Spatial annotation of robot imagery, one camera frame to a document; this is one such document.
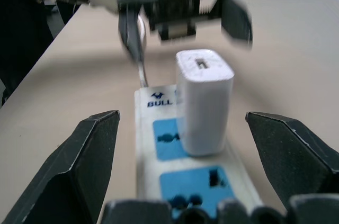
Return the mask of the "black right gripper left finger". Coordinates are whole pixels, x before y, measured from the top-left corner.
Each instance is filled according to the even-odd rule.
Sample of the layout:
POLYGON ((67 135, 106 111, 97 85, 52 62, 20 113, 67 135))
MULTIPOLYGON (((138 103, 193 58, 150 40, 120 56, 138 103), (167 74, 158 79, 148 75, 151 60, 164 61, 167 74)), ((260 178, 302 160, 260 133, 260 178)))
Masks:
POLYGON ((119 121, 118 110, 82 120, 45 160, 1 224, 96 224, 119 121))

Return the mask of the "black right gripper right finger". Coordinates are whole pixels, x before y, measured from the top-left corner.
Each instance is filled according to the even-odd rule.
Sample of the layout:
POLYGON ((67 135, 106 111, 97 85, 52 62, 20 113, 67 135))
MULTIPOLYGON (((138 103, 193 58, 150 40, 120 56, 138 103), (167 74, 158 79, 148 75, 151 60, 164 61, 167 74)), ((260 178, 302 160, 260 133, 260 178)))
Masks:
POLYGON ((294 195, 339 194, 339 152, 299 120, 247 112, 265 174, 284 206, 294 195))

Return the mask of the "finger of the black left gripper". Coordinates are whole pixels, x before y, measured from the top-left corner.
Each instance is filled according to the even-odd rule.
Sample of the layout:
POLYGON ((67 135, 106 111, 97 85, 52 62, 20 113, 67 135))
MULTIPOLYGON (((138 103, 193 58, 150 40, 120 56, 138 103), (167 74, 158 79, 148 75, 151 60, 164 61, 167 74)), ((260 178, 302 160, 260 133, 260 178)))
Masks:
POLYGON ((118 0, 118 29, 121 41, 135 63, 144 62, 142 39, 138 27, 141 5, 140 0, 118 0))
POLYGON ((221 0, 221 26, 234 40, 252 48, 252 20, 242 4, 235 0, 221 0))

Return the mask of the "white charger cube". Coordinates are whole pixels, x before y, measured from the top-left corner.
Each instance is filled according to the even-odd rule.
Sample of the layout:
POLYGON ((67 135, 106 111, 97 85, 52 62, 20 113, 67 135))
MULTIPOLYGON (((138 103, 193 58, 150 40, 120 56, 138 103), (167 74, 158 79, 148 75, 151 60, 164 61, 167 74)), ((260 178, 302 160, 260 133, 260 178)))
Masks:
POLYGON ((185 152, 208 156, 226 141, 229 102, 235 73, 210 49, 176 54, 176 123, 185 152))

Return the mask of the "white power strip blue sockets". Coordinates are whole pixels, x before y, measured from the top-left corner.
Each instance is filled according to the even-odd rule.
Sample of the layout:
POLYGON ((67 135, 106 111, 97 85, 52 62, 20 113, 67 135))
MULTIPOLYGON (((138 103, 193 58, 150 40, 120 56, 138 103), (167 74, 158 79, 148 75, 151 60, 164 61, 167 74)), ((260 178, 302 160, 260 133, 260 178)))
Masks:
POLYGON ((236 149, 229 142, 217 155, 191 157, 183 149, 176 123, 175 85, 135 92, 137 197, 161 199, 177 218, 188 208, 215 217, 224 199, 240 201, 248 212, 261 206, 236 149))

